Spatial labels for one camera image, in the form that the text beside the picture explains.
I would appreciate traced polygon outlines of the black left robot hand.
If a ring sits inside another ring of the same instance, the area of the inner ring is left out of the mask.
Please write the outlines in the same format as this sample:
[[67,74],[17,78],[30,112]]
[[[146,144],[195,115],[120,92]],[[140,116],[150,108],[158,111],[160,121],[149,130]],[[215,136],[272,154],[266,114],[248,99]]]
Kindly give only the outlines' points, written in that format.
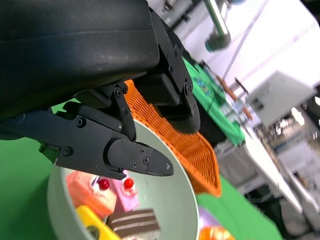
[[200,129],[180,50],[147,1],[1,1],[1,139],[36,140],[56,166],[116,180],[171,176],[136,140],[127,80],[177,131]]

